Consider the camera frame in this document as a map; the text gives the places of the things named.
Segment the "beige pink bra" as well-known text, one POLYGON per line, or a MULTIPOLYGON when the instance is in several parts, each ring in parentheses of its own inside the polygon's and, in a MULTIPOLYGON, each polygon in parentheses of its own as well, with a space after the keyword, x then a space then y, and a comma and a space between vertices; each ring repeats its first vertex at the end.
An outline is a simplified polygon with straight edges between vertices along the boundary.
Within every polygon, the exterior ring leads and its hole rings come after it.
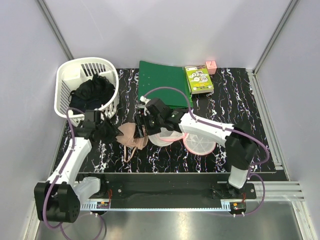
POLYGON ((123 161, 128 163, 134 156, 137 150, 142 150, 148 143, 147 136, 135 138, 136 124, 126 122, 118 127, 123 133, 116 137, 119 144, 123 145, 123 161))

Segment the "white mesh laundry bag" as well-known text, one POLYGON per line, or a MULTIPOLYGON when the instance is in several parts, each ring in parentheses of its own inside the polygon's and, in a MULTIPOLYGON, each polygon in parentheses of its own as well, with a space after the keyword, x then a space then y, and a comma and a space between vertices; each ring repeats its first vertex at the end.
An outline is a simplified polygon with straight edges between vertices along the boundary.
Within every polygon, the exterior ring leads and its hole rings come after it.
POLYGON ((182 140, 184 147, 192 154, 205 156, 214 151, 217 143, 204 137, 190 133, 180 133, 161 128, 160 133, 149 135, 148 139, 158 147, 167 147, 182 140))

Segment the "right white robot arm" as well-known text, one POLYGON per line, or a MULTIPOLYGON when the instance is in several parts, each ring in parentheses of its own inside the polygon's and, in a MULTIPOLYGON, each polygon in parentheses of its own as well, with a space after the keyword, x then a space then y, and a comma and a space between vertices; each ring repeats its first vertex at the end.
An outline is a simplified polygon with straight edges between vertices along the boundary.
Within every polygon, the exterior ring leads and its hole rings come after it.
POLYGON ((222 146, 230 164, 228 195, 236 199, 244 194, 258 148, 251 136, 233 124, 208 120, 187 109, 171 109, 159 98, 142 96, 140 102, 141 113, 135 116, 136 137, 147 136, 158 147, 183 140, 185 148, 195 155, 207 155, 216 145, 222 146))

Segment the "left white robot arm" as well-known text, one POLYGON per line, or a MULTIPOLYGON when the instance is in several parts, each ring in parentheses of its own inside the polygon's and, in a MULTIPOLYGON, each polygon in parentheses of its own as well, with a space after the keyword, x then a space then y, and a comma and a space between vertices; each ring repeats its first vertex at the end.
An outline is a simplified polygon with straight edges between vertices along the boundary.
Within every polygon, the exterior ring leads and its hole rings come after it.
POLYGON ((50 222, 73 223, 81 205, 92 195, 103 198, 108 186, 97 177, 85 177, 76 183, 80 168, 99 141, 112 142, 123 133, 100 110, 86 110, 79 125, 71 126, 71 139, 60 163, 49 178, 34 187, 37 217, 50 222))

